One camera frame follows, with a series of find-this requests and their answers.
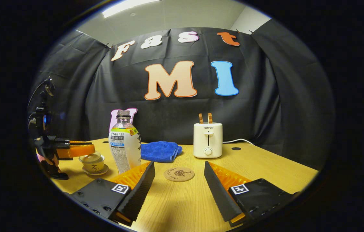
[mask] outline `blue towel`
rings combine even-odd
[[[142,144],[142,159],[158,163],[171,163],[182,152],[182,147],[174,142],[154,141]]]

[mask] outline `saucer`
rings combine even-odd
[[[85,173],[87,173],[89,175],[102,175],[102,174],[105,174],[109,170],[109,166],[107,166],[105,164],[103,170],[101,170],[100,172],[97,172],[97,173],[91,173],[88,170],[86,170],[84,167],[82,169],[83,169],[83,172],[85,172]]]

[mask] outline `plastic bottle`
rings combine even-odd
[[[130,123],[130,111],[119,110],[117,123],[109,134],[111,152],[119,174],[140,165],[141,140],[137,129]]]

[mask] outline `toaster knob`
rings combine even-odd
[[[211,155],[211,154],[212,154],[212,149],[210,149],[210,148],[205,148],[204,152],[205,152],[205,155],[209,156],[209,155]]]

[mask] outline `letter cutout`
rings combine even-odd
[[[122,53],[127,52],[127,50],[129,49],[130,45],[133,45],[133,44],[134,44],[134,41],[130,41],[130,42],[127,42],[125,44],[122,44],[122,45],[118,46],[117,47],[116,54],[111,59],[111,61],[115,61],[115,60],[119,59],[120,57],[122,57],[123,56]]]
[[[112,118],[110,120],[109,133],[110,133],[111,129],[113,128],[113,126],[116,125],[116,123],[117,123],[116,116],[117,116],[117,112],[119,110],[121,110],[121,109],[115,109],[115,110],[112,110],[112,112],[111,112]],[[130,111],[130,123],[133,124],[133,116],[137,112],[137,109],[136,108],[128,108],[126,110]]]
[[[235,88],[232,80],[232,63],[227,61],[213,61],[210,65],[216,69],[216,75],[218,77],[218,88],[215,89],[215,94],[220,96],[238,94],[239,90]]]
[[[155,47],[162,43],[162,36],[161,35],[154,35],[145,39],[145,42],[140,46],[141,49],[145,49],[148,47]]]
[[[179,34],[178,41],[181,43],[189,43],[189,42],[197,41],[199,39],[197,34],[198,33],[196,33],[195,31],[182,32]]]
[[[239,46],[238,42],[233,41],[232,38],[236,39],[236,36],[229,34],[229,32],[219,32],[218,35],[222,36],[222,40],[232,46]]]
[[[193,97],[198,91],[193,88],[192,83],[192,61],[179,61],[176,63],[170,75],[159,63],[149,65],[145,70],[149,73],[148,93],[145,94],[146,100],[155,100],[160,97],[157,85],[166,97],[172,93],[174,85],[177,83],[176,97]]]

